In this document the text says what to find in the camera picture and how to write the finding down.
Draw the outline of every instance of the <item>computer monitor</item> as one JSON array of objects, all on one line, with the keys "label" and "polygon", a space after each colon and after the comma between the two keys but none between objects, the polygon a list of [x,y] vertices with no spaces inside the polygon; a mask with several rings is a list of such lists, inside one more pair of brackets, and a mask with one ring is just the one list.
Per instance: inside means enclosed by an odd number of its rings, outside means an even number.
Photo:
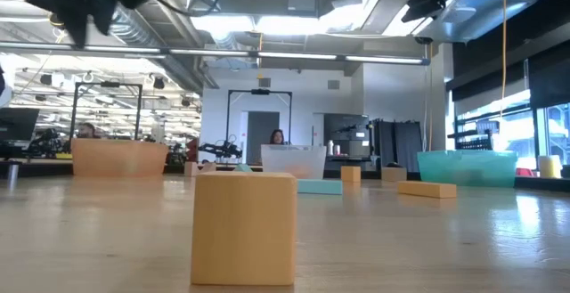
[{"label": "computer monitor", "polygon": [[30,142],[38,115],[38,109],[0,109],[0,142]]}]

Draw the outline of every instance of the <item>teal foam block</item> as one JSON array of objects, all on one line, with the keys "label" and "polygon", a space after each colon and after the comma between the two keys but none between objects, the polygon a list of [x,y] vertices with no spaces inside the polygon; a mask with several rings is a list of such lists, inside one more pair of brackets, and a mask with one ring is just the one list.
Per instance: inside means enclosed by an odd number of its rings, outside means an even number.
[{"label": "teal foam block", "polygon": [[342,195],[342,181],[297,180],[297,193]]},{"label": "teal foam block", "polygon": [[248,172],[248,173],[253,172],[251,170],[251,167],[249,167],[248,164],[239,164],[238,166],[235,167],[234,171],[236,171],[236,172]]}]

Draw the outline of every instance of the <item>door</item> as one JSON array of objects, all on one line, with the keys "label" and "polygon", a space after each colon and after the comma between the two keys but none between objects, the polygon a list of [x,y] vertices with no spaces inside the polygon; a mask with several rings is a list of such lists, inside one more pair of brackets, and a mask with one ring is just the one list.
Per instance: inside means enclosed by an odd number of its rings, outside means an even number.
[{"label": "door", "polygon": [[248,114],[247,163],[261,164],[261,145],[269,143],[274,129],[279,128],[279,112],[250,111]]}]

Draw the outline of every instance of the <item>teal container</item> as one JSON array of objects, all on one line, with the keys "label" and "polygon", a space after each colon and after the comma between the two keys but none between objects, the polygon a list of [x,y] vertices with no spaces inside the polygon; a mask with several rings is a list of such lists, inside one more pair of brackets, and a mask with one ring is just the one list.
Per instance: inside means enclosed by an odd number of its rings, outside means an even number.
[{"label": "teal container", "polygon": [[515,186],[517,154],[513,151],[427,151],[418,153],[418,162],[423,182]]}]

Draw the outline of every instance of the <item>white bottle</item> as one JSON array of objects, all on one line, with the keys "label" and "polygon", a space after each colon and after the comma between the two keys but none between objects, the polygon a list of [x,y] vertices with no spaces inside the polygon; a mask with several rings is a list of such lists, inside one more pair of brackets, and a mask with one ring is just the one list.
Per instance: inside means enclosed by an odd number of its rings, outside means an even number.
[{"label": "white bottle", "polygon": [[327,144],[327,155],[328,156],[333,156],[333,150],[335,148],[335,143],[333,143],[332,141],[329,141],[329,143]]}]

